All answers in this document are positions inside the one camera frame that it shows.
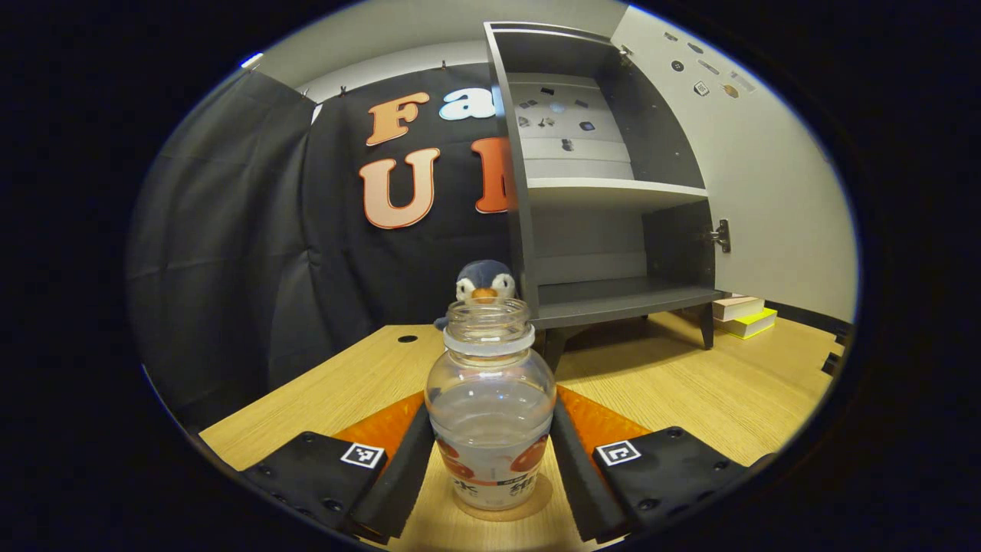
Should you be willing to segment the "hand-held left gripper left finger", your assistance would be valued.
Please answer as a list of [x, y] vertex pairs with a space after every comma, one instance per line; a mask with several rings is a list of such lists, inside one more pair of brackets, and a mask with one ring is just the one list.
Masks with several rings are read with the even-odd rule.
[[402, 536], [435, 437], [424, 392], [333, 435], [301, 431], [242, 471], [260, 493], [330, 530], [368, 541]]

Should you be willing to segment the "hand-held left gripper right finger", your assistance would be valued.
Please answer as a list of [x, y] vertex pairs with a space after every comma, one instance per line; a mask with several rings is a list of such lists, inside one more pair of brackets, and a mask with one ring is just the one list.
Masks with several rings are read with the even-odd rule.
[[650, 430], [564, 386], [550, 437], [582, 541], [659, 530], [756, 474], [680, 426]]

